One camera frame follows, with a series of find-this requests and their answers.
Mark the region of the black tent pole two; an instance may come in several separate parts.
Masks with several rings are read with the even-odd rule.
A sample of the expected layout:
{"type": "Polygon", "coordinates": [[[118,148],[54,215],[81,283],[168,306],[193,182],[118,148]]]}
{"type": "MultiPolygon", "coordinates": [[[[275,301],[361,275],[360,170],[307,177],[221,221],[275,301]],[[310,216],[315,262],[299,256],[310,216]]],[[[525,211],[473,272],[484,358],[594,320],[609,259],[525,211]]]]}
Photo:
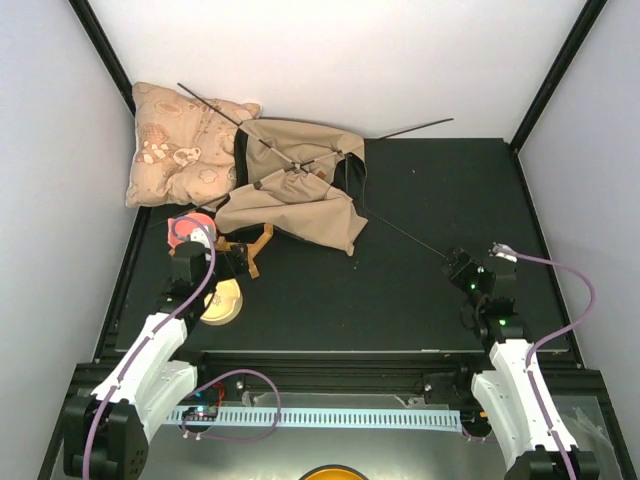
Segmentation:
{"type": "MultiPolygon", "coordinates": [[[[444,118],[444,119],[439,119],[439,120],[427,122],[427,123],[420,124],[420,125],[417,125],[417,126],[413,126],[413,127],[410,127],[410,128],[404,129],[404,130],[400,130],[400,131],[396,131],[396,132],[393,132],[393,133],[389,133],[389,134],[386,134],[386,135],[383,135],[383,136],[380,136],[380,137],[377,137],[377,138],[374,138],[374,139],[370,139],[370,142],[371,143],[375,143],[375,142],[379,142],[379,141],[382,141],[382,140],[391,139],[393,137],[397,137],[397,136],[402,135],[402,134],[414,132],[414,131],[421,130],[421,129],[424,129],[424,128],[429,128],[431,126],[444,124],[444,123],[447,123],[447,122],[452,122],[454,120],[455,120],[454,117],[449,117],[449,118],[444,118]]],[[[345,154],[341,150],[337,150],[337,151],[332,150],[329,154],[326,154],[326,155],[320,156],[320,157],[314,157],[314,158],[311,158],[311,159],[309,159],[307,161],[304,161],[304,162],[293,160],[290,157],[288,157],[287,155],[285,155],[283,152],[278,150],[275,146],[269,144],[266,140],[262,139],[259,136],[255,136],[255,135],[250,134],[242,126],[239,127],[239,130],[244,132],[244,133],[246,133],[248,137],[257,140],[260,144],[265,146],[269,151],[274,152],[281,159],[285,160],[289,164],[289,167],[287,168],[287,171],[290,171],[290,170],[303,170],[306,165],[321,161],[325,157],[330,157],[332,155],[338,155],[338,156],[341,156],[342,158],[345,157],[345,154]]],[[[215,198],[213,198],[213,199],[211,199],[211,200],[209,200],[209,201],[207,201],[205,203],[202,203],[200,205],[195,205],[192,208],[188,208],[186,210],[183,210],[182,214],[195,212],[196,210],[199,210],[199,209],[204,209],[206,206],[209,206],[209,205],[211,205],[213,203],[216,203],[219,200],[223,200],[223,199],[225,199],[227,197],[228,197],[228,194],[224,194],[222,196],[215,197],[215,198]]]]}

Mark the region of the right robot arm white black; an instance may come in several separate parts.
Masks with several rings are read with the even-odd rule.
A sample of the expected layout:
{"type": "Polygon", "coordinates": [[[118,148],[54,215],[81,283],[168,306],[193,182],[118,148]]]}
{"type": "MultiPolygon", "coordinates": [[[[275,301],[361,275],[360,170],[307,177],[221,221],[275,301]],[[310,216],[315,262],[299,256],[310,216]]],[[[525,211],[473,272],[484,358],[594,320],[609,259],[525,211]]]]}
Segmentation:
{"type": "Polygon", "coordinates": [[[454,379],[457,396],[478,402],[500,446],[508,479],[596,479],[596,456],[578,446],[555,406],[537,352],[556,338],[533,341],[516,311],[514,288],[522,254],[496,244],[484,260],[462,248],[444,261],[443,272],[471,307],[474,333],[490,369],[469,368],[454,379]]]}

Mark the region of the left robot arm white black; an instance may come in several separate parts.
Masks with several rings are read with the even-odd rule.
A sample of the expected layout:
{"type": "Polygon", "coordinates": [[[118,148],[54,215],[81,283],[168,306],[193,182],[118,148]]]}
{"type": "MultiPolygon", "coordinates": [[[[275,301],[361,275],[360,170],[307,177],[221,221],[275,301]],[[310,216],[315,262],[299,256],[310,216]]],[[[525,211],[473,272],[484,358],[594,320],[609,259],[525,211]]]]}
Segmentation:
{"type": "Polygon", "coordinates": [[[205,244],[174,249],[170,277],[129,350],[97,387],[63,412],[63,471],[79,479],[137,479],[151,441],[188,394],[207,397],[213,372],[175,358],[212,304],[214,256],[205,244]]]}

